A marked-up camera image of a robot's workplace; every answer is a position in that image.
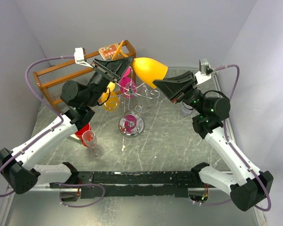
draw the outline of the white wall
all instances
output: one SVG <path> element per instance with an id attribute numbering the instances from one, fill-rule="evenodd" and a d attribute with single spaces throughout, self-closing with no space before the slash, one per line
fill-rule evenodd
<path id="1" fill-rule="evenodd" d="M 47 57 L 128 39 L 169 66 L 222 63 L 256 0 L 16 0 Z"/>
<path id="2" fill-rule="evenodd" d="M 238 64 L 241 78 L 233 96 L 231 123 L 238 145 L 275 180 L 269 225 L 283 226 L 283 0 L 259 0 L 224 64 Z M 234 69 L 220 73 L 230 93 Z"/>
<path id="3" fill-rule="evenodd" d="M 44 54 L 17 4 L 0 0 L 0 149 L 12 149 L 30 138 L 39 101 L 31 96 L 24 71 L 41 58 Z M 36 66 L 36 70 L 45 66 Z M 0 176 L 0 194 L 6 186 Z"/>

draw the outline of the wooden frame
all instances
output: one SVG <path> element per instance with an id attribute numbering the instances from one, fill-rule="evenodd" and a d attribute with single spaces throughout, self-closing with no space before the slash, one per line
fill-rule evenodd
<path id="1" fill-rule="evenodd" d="M 125 55 L 128 56 L 128 57 L 134 57 L 136 58 L 136 52 L 135 52 L 135 49 L 134 47 L 131 45 L 131 43 L 128 41 L 128 40 L 125 40 L 119 44 L 122 44 L 122 46 L 126 46 L 126 48 L 128 49 L 128 53 L 126 53 Z M 100 55 L 100 53 L 98 51 L 95 51 L 93 53 L 89 53 L 86 55 L 87 59 L 88 58 L 91 58 L 91 57 L 96 57 Z M 118 57 L 115 57 L 115 59 L 120 59 L 120 58 L 124 58 L 123 56 L 118 56 Z M 58 107 L 58 104 L 62 102 L 62 100 L 59 98 L 57 100 L 55 100 L 52 95 L 49 93 L 48 91 L 48 88 L 50 87 L 53 87 L 53 86 L 56 86 L 58 84 L 61 84 L 65 81 L 68 81 L 68 80 L 71 80 L 71 79 L 74 79 L 76 77 L 79 77 L 79 76 L 82 76 L 86 73 L 89 73 L 89 72 L 92 72 L 93 69 L 92 68 L 84 68 L 84 69 L 81 69 L 77 72 L 74 72 L 74 73 L 71 73 L 71 74 L 68 74 L 68 75 L 65 75 L 61 78 L 58 78 L 58 79 L 54 79 L 52 81 L 48 81 L 48 82 L 45 82 L 45 83 L 41 83 L 40 81 L 40 76 L 43 76 L 47 73 L 50 73 L 50 72 L 53 72 L 53 71 L 56 71 L 58 69 L 61 69 L 61 68 L 64 68 L 64 67 L 67 67 L 67 66 L 70 66 L 70 65 L 73 65 L 75 64 L 75 60 L 69 60 L 67 62 L 64 62 L 64 63 L 61 63 L 59 65 L 56 65 L 56 66 L 53 66 L 53 67 L 49 67 L 49 68 L 46 68 L 44 70 L 41 70 L 39 72 L 33 72 L 33 76 L 38 84 L 38 87 L 39 89 L 41 90 L 42 94 L 45 96 L 45 98 L 48 100 L 48 102 L 50 103 L 50 105 L 58 112 L 61 112 L 61 109 L 59 109 Z M 135 72 L 133 71 L 132 73 L 132 80 L 134 82 L 136 82 L 136 74 Z"/>

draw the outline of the wooden dish rack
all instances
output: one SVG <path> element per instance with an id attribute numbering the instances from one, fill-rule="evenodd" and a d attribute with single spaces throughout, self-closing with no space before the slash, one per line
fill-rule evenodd
<path id="1" fill-rule="evenodd" d="M 119 45 L 122 46 L 121 48 L 126 56 L 136 58 L 135 49 L 128 40 L 119 43 Z M 87 54 L 87 62 L 91 63 L 92 60 L 99 55 L 100 53 L 98 51 Z M 120 58 L 124 58 L 124 56 L 120 55 L 114 57 L 114 59 Z M 61 112 L 61 110 L 66 107 L 66 104 L 60 99 L 63 84 L 68 80 L 75 80 L 84 85 L 87 85 L 89 79 L 93 76 L 93 73 L 94 72 L 92 68 L 77 65 L 75 63 L 75 60 L 73 59 L 46 68 L 39 72 L 33 72 L 33 75 L 36 79 L 39 89 L 41 90 L 45 98 L 48 100 L 50 105 L 56 111 Z M 136 74 L 134 71 L 132 73 L 132 80 L 136 82 Z"/>

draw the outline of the table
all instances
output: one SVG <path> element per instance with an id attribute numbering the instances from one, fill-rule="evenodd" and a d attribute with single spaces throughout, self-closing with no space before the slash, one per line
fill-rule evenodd
<path id="1" fill-rule="evenodd" d="M 195 68 L 170 68 L 167 77 L 180 75 Z M 217 89 L 216 77 L 200 84 L 205 92 Z M 164 95 L 146 100 L 141 117 L 145 130 L 137 137 L 124 137 L 118 128 L 124 111 L 108 112 L 95 107 L 92 130 L 105 153 L 94 159 L 88 149 L 72 139 L 64 139 L 38 164 L 53 165 L 68 161 L 79 171 L 167 171 L 190 170 L 207 162 L 217 170 L 228 171 L 227 165 L 198 134 L 193 131 L 192 116 L 181 115 L 182 105 L 171 104 Z M 40 106 L 33 135 L 50 124 L 56 116 L 44 105 Z M 210 192 L 209 202 L 229 197 L 217 190 Z M 92 199 L 80 200 L 87 204 Z M 68 209 L 59 204 L 58 192 L 44 187 L 33 188 L 23 195 L 15 195 L 7 217 L 8 226 L 17 225 L 258 225 L 254 210 L 238 210 L 233 203 L 222 207 L 199 207 L 188 198 L 172 196 L 106 197 L 94 206 Z"/>

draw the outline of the marble tabletop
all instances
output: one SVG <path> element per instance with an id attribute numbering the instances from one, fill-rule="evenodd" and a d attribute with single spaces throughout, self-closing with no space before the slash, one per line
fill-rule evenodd
<path id="1" fill-rule="evenodd" d="M 169 68 L 167 77 L 175 77 L 195 68 Z M 216 90 L 216 78 L 200 84 L 203 92 Z M 60 141 L 42 160 L 41 165 L 55 165 L 64 161 L 79 171 L 167 171 L 190 170 L 201 162 L 207 162 L 217 170 L 228 171 L 218 153 L 192 127 L 193 112 L 183 117 L 182 104 L 172 104 L 163 94 L 157 99 L 145 99 L 141 117 L 144 131 L 137 137 L 124 137 L 118 127 L 124 109 L 109 112 L 95 107 L 90 124 L 104 155 L 95 159 L 88 148 L 66 138 Z M 33 135 L 56 118 L 41 104 Z"/>

